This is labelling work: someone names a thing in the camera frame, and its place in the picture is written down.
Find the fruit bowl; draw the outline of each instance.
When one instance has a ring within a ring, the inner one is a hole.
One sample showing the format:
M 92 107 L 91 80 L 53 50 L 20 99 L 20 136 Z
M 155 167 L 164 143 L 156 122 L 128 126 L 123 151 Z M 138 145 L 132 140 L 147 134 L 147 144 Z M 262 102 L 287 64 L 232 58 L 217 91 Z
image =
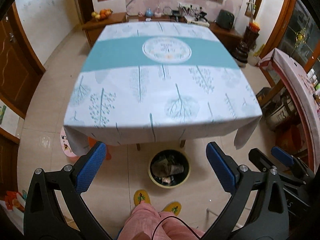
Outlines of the fruit bowl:
M 112 14 L 111 9 L 103 9 L 99 13 L 92 12 L 91 16 L 96 21 L 103 21 L 103 20 L 107 19 L 111 14 Z

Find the pink tablecloth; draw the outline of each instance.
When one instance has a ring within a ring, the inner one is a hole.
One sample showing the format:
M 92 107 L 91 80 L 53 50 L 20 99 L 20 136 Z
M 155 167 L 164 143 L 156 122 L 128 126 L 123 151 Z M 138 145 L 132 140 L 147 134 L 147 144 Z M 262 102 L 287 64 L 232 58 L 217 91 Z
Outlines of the pink tablecloth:
M 299 63 L 277 48 L 261 59 L 258 66 L 274 68 L 287 87 L 307 137 L 308 154 L 312 152 L 313 155 L 313 159 L 309 158 L 309 164 L 312 161 L 316 171 L 320 163 L 320 108 L 313 98 L 315 89 L 310 79 Z

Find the pink pants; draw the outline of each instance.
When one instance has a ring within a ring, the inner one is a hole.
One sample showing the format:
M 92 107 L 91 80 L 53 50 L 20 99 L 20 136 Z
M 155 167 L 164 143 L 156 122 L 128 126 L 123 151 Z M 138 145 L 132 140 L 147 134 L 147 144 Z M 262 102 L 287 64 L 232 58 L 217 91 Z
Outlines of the pink pants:
M 133 210 L 131 217 L 124 224 L 118 240 L 131 240 L 136 234 L 143 231 L 150 238 L 158 223 L 168 217 L 174 216 L 170 212 L 158 213 L 155 208 L 147 203 L 141 203 Z M 204 232 L 193 228 L 193 231 L 199 236 Z M 157 228 L 154 240 L 197 240 L 196 236 L 179 220 L 168 218 L 162 222 L 162 226 Z

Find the person's leg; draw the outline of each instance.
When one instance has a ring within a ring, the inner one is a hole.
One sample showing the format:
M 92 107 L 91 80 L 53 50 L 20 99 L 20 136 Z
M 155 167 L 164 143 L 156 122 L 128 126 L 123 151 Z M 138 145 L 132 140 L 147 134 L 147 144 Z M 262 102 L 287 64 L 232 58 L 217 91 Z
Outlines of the person's leg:
M 160 222 L 160 216 L 150 203 L 150 198 L 144 190 L 138 190 L 134 194 L 136 208 L 131 217 L 124 224 L 118 240 L 131 240 L 136 234 L 143 231 L 150 238 Z M 158 227 L 154 240 L 170 240 L 161 226 Z
M 179 202 L 172 202 L 168 204 L 162 212 L 159 213 L 161 220 L 169 216 L 177 216 L 181 211 L 181 204 Z M 175 218 L 168 218 L 162 222 L 162 228 L 171 240 L 197 240 L 198 238 L 179 220 Z M 192 228 L 192 230 L 199 236 L 203 236 L 204 232 Z

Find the blue textured pad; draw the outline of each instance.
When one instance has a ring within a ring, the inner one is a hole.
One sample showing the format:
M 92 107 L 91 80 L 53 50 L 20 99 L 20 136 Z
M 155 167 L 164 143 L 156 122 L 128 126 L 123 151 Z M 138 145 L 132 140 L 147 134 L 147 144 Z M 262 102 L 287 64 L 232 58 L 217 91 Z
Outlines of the blue textured pad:
M 293 158 L 277 146 L 271 149 L 271 154 L 286 167 L 291 167 L 294 164 Z
M 106 150 L 106 145 L 101 143 L 78 173 L 76 179 L 76 192 L 78 194 L 88 190 L 94 176 L 96 176 L 103 160 L 106 158 Z
M 207 145 L 206 155 L 224 191 L 233 194 L 236 190 L 236 177 L 211 143 Z

